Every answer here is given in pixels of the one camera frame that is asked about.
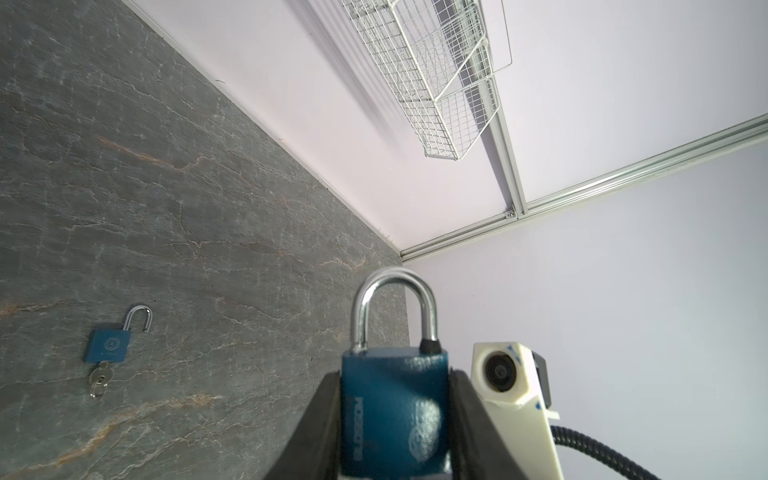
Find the small silver key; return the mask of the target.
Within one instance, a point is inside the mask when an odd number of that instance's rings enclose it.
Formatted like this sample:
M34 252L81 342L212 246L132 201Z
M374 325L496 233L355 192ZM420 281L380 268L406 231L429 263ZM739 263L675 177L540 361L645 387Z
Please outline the small silver key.
M89 375L90 397L101 399L107 392L109 383L114 377L114 370L110 362L100 362Z

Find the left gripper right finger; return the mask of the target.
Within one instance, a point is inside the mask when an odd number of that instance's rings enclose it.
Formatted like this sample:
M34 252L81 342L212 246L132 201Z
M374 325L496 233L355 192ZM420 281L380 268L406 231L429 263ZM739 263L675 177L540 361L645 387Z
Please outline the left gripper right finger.
M527 479L462 370L449 373L449 446L453 479Z

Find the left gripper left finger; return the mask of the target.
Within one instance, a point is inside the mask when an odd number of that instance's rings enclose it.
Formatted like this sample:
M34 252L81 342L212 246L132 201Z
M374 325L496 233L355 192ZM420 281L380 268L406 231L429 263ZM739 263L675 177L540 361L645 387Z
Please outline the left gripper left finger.
M326 374L294 433L264 479L337 479L340 471L340 373Z

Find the small teal padlock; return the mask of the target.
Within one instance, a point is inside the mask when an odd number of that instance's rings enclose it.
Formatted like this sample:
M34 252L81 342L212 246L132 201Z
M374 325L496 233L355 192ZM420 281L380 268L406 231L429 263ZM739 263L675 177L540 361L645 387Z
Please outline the small teal padlock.
M95 329L91 333L83 361L91 364L124 362L132 338L133 318L138 312L145 314L143 332L148 333L153 323L154 312L148 305L137 304L128 310L119 328Z

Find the large teal padlock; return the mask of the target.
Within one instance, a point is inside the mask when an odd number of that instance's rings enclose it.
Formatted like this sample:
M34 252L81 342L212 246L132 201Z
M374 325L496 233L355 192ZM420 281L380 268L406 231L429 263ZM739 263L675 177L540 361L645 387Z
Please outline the large teal padlock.
M421 309L418 346L372 347L367 338L372 300L402 284ZM350 348L341 364L340 470L367 479L408 479L441 473L448 460L448 354L438 339L434 294L403 267L387 267L358 288L351 311Z

